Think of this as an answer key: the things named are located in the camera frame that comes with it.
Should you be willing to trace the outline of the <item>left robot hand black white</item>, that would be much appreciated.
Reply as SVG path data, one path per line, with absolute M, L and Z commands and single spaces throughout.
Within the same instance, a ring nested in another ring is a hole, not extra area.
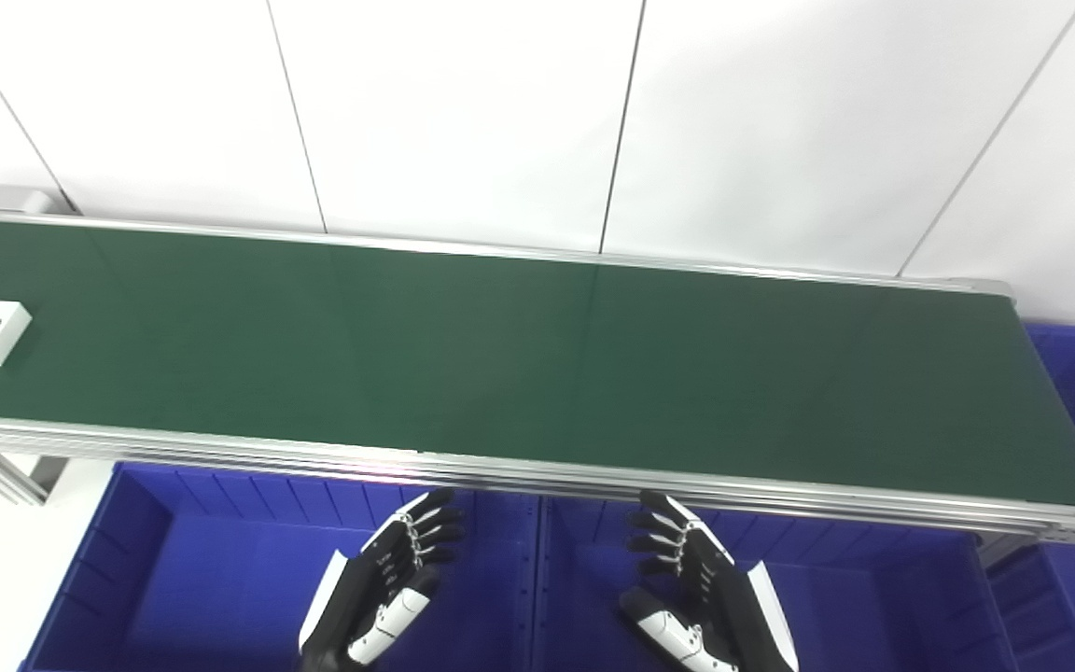
M 435 598 L 465 537 L 441 486 L 398 507 L 353 557 L 335 552 L 299 632 L 298 671 L 372 671 Z

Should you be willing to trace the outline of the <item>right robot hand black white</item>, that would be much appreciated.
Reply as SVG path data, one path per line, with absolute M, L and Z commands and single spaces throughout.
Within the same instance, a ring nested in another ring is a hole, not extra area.
M 779 594 L 763 562 L 743 570 L 690 507 L 656 490 L 640 490 L 637 530 L 627 549 L 641 554 L 643 577 L 674 577 L 674 607 L 637 586 L 624 591 L 624 618 L 676 671 L 798 671 L 799 656 Z

